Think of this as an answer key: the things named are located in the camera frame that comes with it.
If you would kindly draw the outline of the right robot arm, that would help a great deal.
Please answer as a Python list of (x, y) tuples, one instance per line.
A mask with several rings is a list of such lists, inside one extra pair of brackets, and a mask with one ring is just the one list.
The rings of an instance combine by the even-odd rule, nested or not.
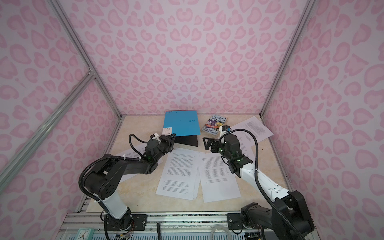
[(220, 154), (232, 174), (251, 184), (270, 205), (250, 203), (241, 208), (240, 224), (245, 228), (273, 230), (280, 240), (303, 240), (315, 229), (304, 196), (298, 191), (281, 187), (259, 169), (259, 154), (252, 160), (243, 154), (238, 137), (226, 133), (218, 139), (204, 138), (204, 147)]

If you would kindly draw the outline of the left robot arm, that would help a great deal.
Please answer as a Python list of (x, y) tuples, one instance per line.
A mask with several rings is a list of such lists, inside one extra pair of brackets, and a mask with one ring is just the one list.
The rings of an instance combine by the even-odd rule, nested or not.
[(122, 201), (118, 185), (124, 175), (152, 174), (158, 161), (174, 149), (176, 134), (152, 135), (145, 152), (137, 158), (105, 154), (89, 164), (79, 176), (79, 188), (94, 199), (104, 210), (104, 230), (131, 231), (134, 219), (131, 210)]

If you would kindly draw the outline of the blue and black file folder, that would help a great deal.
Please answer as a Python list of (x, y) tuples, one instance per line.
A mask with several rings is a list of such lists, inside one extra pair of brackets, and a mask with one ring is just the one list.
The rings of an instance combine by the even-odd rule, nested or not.
[(196, 111), (169, 111), (165, 113), (163, 135), (176, 135), (175, 143), (198, 147), (201, 135)]

